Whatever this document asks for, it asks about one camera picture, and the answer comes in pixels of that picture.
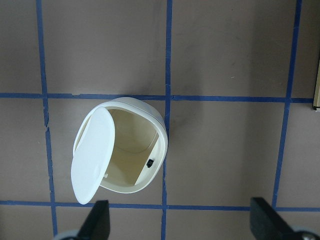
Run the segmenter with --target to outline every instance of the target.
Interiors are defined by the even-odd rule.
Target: open lid
[[[87,204],[95,195],[110,162],[115,144],[115,123],[105,107],[88,120],[73,154],[71,182],[76,199]]]

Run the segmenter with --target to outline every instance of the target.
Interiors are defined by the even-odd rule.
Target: small trash can
[[[99,186],[123,194],[145,188],[168,148],[164,120],[151,105],[120,97],[99,104],[83,120],[73,144],[71,182],[87,204]]]

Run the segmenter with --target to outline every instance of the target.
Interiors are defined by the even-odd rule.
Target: brown floor
[[[166,191],[161,169],[140,192],[93,197],[115,204],[110,240],[254,239],[253,196],[320,233],[320,1],[302,0],[296,58],[295,0],[171,2],[172,24],[165,0],[42,0],[42,89],[36,1],[0,1],[1,240],[81,226],[90,207],[74,204],[73,142],[109,95],[154,95],[170,123]]]

